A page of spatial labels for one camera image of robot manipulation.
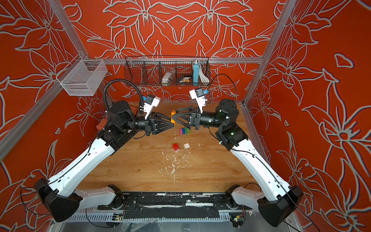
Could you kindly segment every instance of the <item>floral pattern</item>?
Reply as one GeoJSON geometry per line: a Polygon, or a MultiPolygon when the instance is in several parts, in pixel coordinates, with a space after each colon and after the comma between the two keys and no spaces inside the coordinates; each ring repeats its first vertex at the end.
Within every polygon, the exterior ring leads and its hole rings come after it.
{"type": "MultiPolygon", "coordinates": [[[[371,26],[363,1],[297,1],[257,85],[248,87],[247,108],[272,167],[300,186],[299,208],[321,231],[371,227],[369,47],[342,46],[353,43],[347,35],[361,36],[351,19],[359,14],[368,21],[362,27],[371,26]]],[[[304,215],[299,220],[316,230],[304,215]]]]}
{"type": "MultiPolygon", "coordinates": [[[[19,122],[77,59],[77,52],[47,0],[0,2],[1,51],[0,140],[19,122]]],[[[39,178],[48,179],[76,158],[96,134],[102,115],[101,96],[68,96],[62,91],[31,126],[19,143],[1,161],[0,229],[2,231],[46,231],[52,221],[32,187],[39,178]],[[71,107],[79,102],[80,108],[71,107]],[[83,132],[63,125],[71,116],[88,110],[83,132]]]]}
{"type": "MultiPolygon", "coordinates": [[[[163,55],[205,57],[262,56],[284,1],[269,0],[264,11],[251,5],[258,1],[206,0],[201,2],[166,2],[114,0],[101,1],[91,6],[86,1],[61,0],[82,43],[92,58],[120,58],[144,56],[161,58],[163,55]],[[262,14],[271,15],[264,22],[262,14]]],[[[122,78],[122,65],[108,67],[110,78],[122,78]]],[[[250,73],[256,64],[220,64],[211,66],[211,75],[226,73],[238,83],[238,100],[245,95],[250,73]]],[[[148,78],[156,70],[149,69],[148,78]]],[[[230,81],[220,78],[211,88],[213,97],[233,98],[230,81]]],[[[110,93],[116,100],[136,98],[133,88],[116,84],[110,93]]],[[[165,101],[190,101],[189,88],[151,87],[142,89],[165,101]]]]}
{"type": "Polygon", "coordinates": [[[0,139],[55,83],[77,52],[46,0],[1,2],[7,54],[0,75],[0,139]]]}

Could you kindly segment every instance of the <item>blue power bank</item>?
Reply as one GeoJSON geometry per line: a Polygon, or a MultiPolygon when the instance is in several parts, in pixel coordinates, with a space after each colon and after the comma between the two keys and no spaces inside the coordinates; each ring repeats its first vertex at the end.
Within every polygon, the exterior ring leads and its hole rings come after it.
{"type": "Polygon", "coordinates": [[[200,63],[197,62],[193,66],[193,86],[198,86],[198,71],[200,69],[200,63]]]}

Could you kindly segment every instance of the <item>wire shelf basket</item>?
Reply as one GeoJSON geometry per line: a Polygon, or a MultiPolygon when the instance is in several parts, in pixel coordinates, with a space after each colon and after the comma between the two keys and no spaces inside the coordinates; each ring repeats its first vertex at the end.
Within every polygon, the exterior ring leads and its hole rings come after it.
{"type": "Polygon", "coordinates": [[[150,61],[146,58],[140,61],[138,56],[125,57],[125,79],[138,86],[208,86],[210,83],[210,65],[207,57],[161,56],[150,61]],[[193,82],[192,62],[198,60],[200,69],[207,78],[207,82],[193,82]],[[169,84],[162,83],[162,78],[168,71],[175,71],[174,80],[169,84]],[[192,75],[190,82],[177,83],[183,75],[192,75]]]}
{"type": "Polygon", "coordinates": [[[85,65],[82,60],[76,62],[77,64],[60,85],[70,96],[94,96],[107,73],[104,61],[102,60],[99,65],[91,66],[85,65]]]}

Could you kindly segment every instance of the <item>aluminum frame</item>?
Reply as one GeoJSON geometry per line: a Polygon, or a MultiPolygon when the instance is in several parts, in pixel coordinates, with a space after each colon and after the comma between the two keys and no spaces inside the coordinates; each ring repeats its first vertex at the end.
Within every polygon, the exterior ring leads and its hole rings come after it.
{"type": "Polygon", "coordinates": [[[69,20],[62,4],[59,0],[48,0],[50,7],[52,8],[53,12],[59,19],[59,22],[62,24],[65,32],[67,33],[68,37],[70,38],[71,42],[75,46],[77,52],[79,53],[82,60],[90,60],[89,54],[85,49],[85,46],[82,44],[82,41],[77,34],[75,28],[73,27],[71,21],[69,20]]]}
{"type": "MultiPolygon", "coordinates": [[[[74,62],[59,78],[63,80],[66,75],[76,66],[74,62]]],[[[55,82],[52,87],[37,101],[33,107],[22,117],[22,119],[4,136],[0,141],[0,161],[13,149],[17,142],[24,136],[33,123],[39,118],[44,110],[63,90],[59,82],[55,82]]]]}
{"type": "Polygon", "coordinates": [[[247,93],[246,93],[246,95],[243,99],[243,103],[244,103],[245,106],[247,106],[247,102],[250,100],[251,95],[252,95],[255,87],[257,86],[257,83],[258,83],[259,79],[261,78],[264,69],[268,65],[269,59],[272,56],[273,50],[274,50],[274,48],[277,44],[277,41],[278,41],[280,35],[282,34],[282,31],[285,27],[285,24],[286,24],[286,22],[287,22],[287,20],[290,16],[292,10],[294,9],[295,4],[296,4],[296,0],[287,0],[286,3],[285,3],[285,6],[282,10],[282,13],[277,20],[276,27],[274,28],[272,36],[271,36],[271,38],[268,42],[267,48],[264,51],[262,63],[259,65],[258,69],[256,70],[256,73],[255,73],[253,79],[251,80],[249,90],[247,91],[247,93]]]}
{"type": "MultiPolygon", "coordinates": [[[[122,210],[112,211],[112,210],[99,210],[94,212],[92,210],[87,210],[89,213],[88,217],[91,222],[118,222],[112,220],[112,217],[115,212],[122,213],[122,210]]],[[[229,222],[230,216],[228,212],[223,212],[219,210],[218,218],[129,218],[123,219],[121,223],[142,223],[148,220],[158,221],[158,222],[229,222]]],[[[88,222],[85,214],[85,210],[74,213],[69,219],[63,221],[63,223],[71,222],[88,222]]]]}
{"type": "Polygon", "coordinates": [[[268,157],[265,154],[264,147],[259,139],[259,135],[256,131],[252,117],[249,111],[247,110],[247,107],[241,105],[241,110],[242,110],[243,117],[245,119],[245,123],[247,125],[247,130],[249,131],[249,138],[251,142],[253,143],[254,147],[259,152],[259,154],[265,159],[265,161],[269,163],[268,157]]]}
{"type": "MultiPolygon", "coordinates": [[[[262,63],[263,57],[230,57],[230,58],[219,58],[211,57],[207,58],[209,64],[224,64],[224,63],[262,63]]],[[[102,59],[91,59],[89,60],[91,65],[99,64],[102,59]]],[[[154,62],[167,62],[167,61],[194,61],[193,57],[186,58],[127,58],[127,59],[103,59],[106,65],[124,65],[127,61],[154,61],[154,62]]]]}

